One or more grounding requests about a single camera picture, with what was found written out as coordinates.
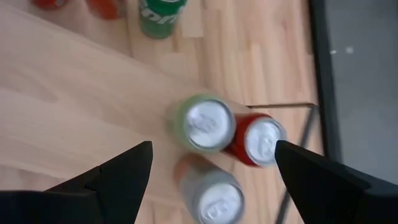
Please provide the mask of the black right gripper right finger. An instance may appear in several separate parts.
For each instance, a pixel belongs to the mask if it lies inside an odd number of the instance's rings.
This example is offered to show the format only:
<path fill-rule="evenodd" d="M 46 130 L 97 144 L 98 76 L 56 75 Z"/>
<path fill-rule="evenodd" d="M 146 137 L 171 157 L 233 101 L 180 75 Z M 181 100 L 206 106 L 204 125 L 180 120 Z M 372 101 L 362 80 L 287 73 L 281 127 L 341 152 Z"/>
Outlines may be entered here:
<path fill-rule="evenodd" d="M 398 185 L 285 140 L 275 160 L 305 224 L 398 224 Z"/>

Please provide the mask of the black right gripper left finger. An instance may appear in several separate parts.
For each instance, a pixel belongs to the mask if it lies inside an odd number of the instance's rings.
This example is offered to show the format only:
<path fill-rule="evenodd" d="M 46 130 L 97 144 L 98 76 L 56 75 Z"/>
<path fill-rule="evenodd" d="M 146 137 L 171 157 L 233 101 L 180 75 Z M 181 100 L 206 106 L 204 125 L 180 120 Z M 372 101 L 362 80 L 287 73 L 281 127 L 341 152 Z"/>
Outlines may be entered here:
<path fill-rule="evenodd" d="M 152 161 L 143 141 L 45 191 L 0 190 L 0 224 L 134 224 Z"/>

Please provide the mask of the red soda can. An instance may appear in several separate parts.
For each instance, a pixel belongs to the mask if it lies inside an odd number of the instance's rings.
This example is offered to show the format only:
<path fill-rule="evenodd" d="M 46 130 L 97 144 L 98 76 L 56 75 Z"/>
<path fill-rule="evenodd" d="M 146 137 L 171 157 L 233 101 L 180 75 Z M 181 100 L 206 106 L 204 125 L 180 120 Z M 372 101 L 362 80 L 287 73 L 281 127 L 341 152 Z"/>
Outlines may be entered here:
<path fill-rule="evenodd" d="M 236 113 L 234 117 L 236 131 L 223 152 L 251 167 L 275 164 L 276 143 L 287 139 L 283 125 L 264 113 Z"/>

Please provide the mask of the silver soda can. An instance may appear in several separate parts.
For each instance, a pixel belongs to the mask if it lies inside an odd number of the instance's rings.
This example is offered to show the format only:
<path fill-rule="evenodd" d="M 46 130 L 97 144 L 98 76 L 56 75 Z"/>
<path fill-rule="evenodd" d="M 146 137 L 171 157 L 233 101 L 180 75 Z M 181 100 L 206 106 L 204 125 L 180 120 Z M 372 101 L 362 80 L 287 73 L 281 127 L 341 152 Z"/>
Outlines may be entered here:
<path fill-rule="evenodd" d="M 174 179 L 198 224 L 237 224 L 243 217 L 245 198 L 239 182 L 205 157 L 184 155 L 175 165 Z"/>

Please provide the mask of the light green soda can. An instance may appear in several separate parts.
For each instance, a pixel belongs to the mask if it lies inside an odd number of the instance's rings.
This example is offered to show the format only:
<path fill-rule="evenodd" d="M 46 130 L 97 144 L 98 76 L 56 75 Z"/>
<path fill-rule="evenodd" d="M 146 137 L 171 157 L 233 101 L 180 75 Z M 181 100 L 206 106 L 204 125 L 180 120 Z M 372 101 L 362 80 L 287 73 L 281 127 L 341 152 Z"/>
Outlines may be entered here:
<path fill-rule="evenodd" d="M 236 120 L 220 98 L 196 94 L 170 104 L 165 114 L 170 135 L 196 153 L 222 151 L 233 139 Z"/>

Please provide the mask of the green Sprite can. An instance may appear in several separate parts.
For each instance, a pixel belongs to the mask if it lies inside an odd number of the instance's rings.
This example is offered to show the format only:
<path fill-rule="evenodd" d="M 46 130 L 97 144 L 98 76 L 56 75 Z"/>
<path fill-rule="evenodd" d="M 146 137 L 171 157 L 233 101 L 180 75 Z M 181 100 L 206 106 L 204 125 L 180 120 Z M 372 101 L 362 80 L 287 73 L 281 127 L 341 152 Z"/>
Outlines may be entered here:
<path fill-rule="evenodd" d="M 188 0 L 139 0 L 141 31 L 153 39 L 165 39 L 172 34 L 179 15 Z"/>

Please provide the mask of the red Fanta strawberry can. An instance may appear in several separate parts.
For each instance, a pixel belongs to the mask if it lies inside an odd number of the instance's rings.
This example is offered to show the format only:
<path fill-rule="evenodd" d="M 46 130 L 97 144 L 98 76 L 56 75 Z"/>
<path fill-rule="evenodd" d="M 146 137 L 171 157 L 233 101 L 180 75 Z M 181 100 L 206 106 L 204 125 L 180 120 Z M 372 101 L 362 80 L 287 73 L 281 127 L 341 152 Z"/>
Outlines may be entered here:
<path fill-rule="evenodd" d="M 69 0 L 30 0 L 30 2 L 41 9 L 54 10 L 66 5 Z"/>
<path fill-rule="evenodd" d="M 127 0 L 86 0 L 89 11 L 101 19 L 119 19 L 126 15 Z"/>

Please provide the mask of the wooden shelf with black legs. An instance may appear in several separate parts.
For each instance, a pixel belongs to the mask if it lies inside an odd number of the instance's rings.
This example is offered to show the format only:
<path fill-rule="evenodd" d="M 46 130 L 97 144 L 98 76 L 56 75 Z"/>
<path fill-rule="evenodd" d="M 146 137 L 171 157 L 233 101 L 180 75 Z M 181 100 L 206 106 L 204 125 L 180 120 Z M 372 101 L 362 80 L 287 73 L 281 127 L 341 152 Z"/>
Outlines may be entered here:
<path fill-rule="evenodd" d="M 106 21 L 85 0 L 54 11 L 0 0 L 0 189 L 44 189 L 150 140 L 137 224 L 194 224 L 166 109 L 201 92 L 235 111 L 316 102 L 307 0 L 188 0 L 164 40 L 140 31 L 138 0 L 126 3 Z"/>

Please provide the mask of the black aluminium table frame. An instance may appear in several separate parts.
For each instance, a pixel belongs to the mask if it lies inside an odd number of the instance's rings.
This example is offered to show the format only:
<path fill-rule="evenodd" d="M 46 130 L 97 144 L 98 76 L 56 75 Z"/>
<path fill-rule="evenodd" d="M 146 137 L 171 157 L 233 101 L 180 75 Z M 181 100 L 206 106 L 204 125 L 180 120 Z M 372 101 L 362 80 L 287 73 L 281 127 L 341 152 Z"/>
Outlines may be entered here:
<path fill-rule="evenodd" d="M 308 0 L 320 122 L 325 156 L 342 161 L 333 65 L 326 22 L 326 0 Z"/>

